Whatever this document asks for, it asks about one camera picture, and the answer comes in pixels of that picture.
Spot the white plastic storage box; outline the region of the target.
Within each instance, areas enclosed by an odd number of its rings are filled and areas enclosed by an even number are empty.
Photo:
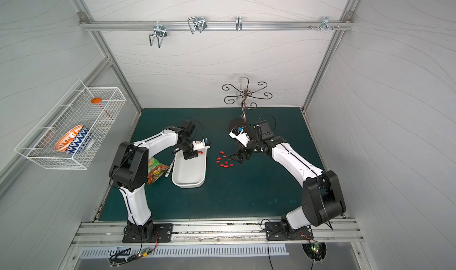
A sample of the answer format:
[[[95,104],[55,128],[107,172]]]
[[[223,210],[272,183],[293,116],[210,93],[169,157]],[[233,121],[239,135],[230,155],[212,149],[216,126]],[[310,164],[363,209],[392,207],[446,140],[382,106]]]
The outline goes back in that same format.
[[[205,182],[207,150],[197,158],[184,160],[182,151],[175,155],[172,182],[180,188],[199,188]]]

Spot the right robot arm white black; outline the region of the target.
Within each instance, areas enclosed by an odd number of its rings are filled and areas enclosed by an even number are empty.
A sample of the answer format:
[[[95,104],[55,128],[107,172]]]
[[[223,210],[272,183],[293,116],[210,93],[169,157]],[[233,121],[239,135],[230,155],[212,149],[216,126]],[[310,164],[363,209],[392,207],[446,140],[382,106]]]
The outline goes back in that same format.
[[[253,154],[267,154],[282,165],[302,188],[301,206],[283,216],[283,230],[330,224],[330,220],[345,213],[346,204],[335,172],[324,171],[304,159],[283,137],[274,135],[266,120],[250,126],[243,119],[235,118],[229,123],[229,131],[239,147],[230,155],[231,158],[242,164]]]

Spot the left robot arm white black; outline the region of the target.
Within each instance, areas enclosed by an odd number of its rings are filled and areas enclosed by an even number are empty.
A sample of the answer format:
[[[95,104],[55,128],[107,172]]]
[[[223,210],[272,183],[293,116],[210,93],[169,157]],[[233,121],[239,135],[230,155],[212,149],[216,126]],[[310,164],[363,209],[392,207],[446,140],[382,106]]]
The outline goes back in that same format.
[[[124,198],[131,225],[144,227],[153,222],[145,194],[149,160],[170,147],[181,151],[184,160],[197,158],[198,151],[191,141],[194,128],[195,125],[191,121],[184,120],[181,126],[168,126],[160,133],[142,141],[123,142],[119,145],[109,178]]]

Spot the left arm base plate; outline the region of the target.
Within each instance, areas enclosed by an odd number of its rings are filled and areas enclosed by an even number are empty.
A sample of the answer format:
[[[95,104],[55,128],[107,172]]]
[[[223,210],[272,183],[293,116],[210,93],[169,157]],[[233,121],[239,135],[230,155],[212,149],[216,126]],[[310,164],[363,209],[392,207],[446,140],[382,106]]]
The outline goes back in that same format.
[[[124,228],[122,243],[169,243],[173,231],[173,224],[147,224],[137,226],[128,221]]]

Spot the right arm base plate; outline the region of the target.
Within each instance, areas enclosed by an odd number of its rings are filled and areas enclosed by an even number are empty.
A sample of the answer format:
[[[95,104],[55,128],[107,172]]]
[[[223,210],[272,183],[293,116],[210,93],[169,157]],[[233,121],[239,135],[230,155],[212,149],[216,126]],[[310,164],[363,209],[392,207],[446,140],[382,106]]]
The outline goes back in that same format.
[[[286,228],[281,222],[265,221],[261,223],[261,228],[266,234],[267,241],[312,241],[313,231],[310,226],[305,226],[299,230]]]

